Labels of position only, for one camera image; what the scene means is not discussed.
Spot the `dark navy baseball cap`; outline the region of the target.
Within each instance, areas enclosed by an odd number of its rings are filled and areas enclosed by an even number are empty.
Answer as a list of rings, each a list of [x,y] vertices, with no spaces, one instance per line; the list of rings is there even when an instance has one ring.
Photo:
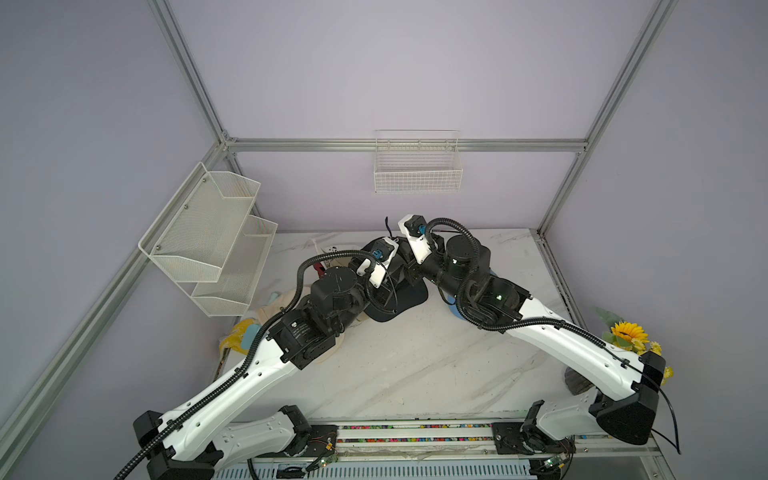
[[[403,260],[400,256],[400,240],[406,238],[393,233],[393,230],[389,225],[388,217],[385,218],[384,222],[387,234],[378,238],[389,237],[394,239],[399,247],[393,260]],[[363,251],[365,251],[364,248],[368,247],[374,240],[365,244],[363,246]],[[416,285],[411,285],[399,294],[395,294],[393,297],[386,297],[385,291],[381,288],[381,285],[378,289],[373,288],[367,280],[366,286],[370,288],[370,291],[367,293],[370,302],[364,309],[364,313],[370,319],[379,323],[386,323],[393,320],[396,316],[405,311],[424,303],[429,296],[427,286],[423,279]]]

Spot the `white baseball cap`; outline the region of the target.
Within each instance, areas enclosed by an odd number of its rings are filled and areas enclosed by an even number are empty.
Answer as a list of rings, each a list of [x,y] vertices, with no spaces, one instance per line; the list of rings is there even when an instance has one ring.
[[[311,240],[312,245],[315,248],[316,254],[327,254],[337,251],[359,250],[360,246],[354,243],[338,243],[330,240],[321,240],[320,238],[313,238]]]

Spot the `light blue baseball cap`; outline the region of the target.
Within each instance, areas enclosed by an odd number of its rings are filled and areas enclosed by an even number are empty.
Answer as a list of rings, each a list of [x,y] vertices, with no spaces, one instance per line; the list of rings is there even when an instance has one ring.
[[[461,317],[476,326],[490,327],[498,323],[500,317],[492,305],[495,278],[492,270],[470,270],[455,281],[451,296]]]

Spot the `dark red baseball cap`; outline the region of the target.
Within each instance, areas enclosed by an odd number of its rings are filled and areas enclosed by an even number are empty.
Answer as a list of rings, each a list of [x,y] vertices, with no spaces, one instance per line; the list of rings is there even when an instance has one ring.
[[[326,268],[321,262],[315,263],[313,265],[313,268],[316,271],[319,278],[322,278],[326,273]]]

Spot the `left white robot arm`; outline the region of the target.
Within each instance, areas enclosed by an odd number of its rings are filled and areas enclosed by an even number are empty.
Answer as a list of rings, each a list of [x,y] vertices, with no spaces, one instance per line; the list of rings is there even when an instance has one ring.
[[[293,456],[307,448],[312,428],[295,405],[263,420],[236,419],[334,347],[360,314],[377,310],[393,318],[401,312],[398,288],[407,278],[402,261],[377,260],[360,250],[337,255],[349,265],[328,269],[310,286],[304,284],[306,270],[333,256],[318,255],[299,266],[289,303],[260,327],[244,359],[226,376],[176,409],[148,411],[134,421],[140,450],[117,478],[144,463],[152,479],[211,479],[232,463],[267,453]]]

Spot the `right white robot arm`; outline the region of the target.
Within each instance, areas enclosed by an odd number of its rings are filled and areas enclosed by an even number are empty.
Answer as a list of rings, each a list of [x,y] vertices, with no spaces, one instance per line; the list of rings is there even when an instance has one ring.
[[[525,450],[543,451],[568,437],[598,431],[631,445],[647,443],[665,397],[662,356],[622,350],[549,311],[529,291],[493,273],[489,250],[466,230],[445,242],[428,224],[400,230],[410,271],[451,296],[464,320],[523,340],[589,382],[570,400],[531,405],[520,427]]]

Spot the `yellow object behind arm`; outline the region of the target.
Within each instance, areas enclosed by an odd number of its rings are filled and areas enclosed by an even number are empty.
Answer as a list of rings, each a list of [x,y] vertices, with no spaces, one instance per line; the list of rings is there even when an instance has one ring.
[[[254,318],[246,318],[236,323],[230,333],[219,341],[219,353],[232,350],[246,355],[259,332],[261,324]]]

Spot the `light blue brush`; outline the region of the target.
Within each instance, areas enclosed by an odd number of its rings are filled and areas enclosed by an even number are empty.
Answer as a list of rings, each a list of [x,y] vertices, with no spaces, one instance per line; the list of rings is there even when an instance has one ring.
[[[265,304],[259,307],[253,307],[246,312],[246,315],[243,317],[246,329],[240,341],[240,348],[244,354],[250,349],[251,344],[261,327],[280,310],[282,306],[282,297],[282,294],[273,292],[270,294]]]

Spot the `white mesh two-tier shelf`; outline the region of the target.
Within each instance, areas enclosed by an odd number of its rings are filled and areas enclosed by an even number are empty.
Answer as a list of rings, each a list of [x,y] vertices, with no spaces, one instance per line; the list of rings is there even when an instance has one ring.
[[[209,317],[249,309],[278,224],[255,214],[260,183],[196,165],[138,242]]]

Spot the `sunflower bouquet in vase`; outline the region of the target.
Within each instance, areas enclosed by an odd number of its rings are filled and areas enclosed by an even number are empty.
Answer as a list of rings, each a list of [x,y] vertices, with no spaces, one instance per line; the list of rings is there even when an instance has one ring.
[[[606,326],[602,334],[602,340],[622,350],[632,352],[638,356],[653,352],[661,356],[661,345],[651,341],[647,332],[637,323],[627,322],[621,316],[601,307],[596,307],[595,312],[601,322]],[[568,391],[576,396],[593,387],[593,384],[584,376],[567,367],[564,373],[564,381]]]

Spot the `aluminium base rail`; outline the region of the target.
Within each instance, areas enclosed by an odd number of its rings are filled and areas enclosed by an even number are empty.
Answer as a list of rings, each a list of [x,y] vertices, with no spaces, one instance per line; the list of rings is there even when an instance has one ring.
[[[523,450],[498,420],[319,423],[300,435],[283,414],[235,424],[202,457],[211,479],[670,479],[655,442],[605,434]]]

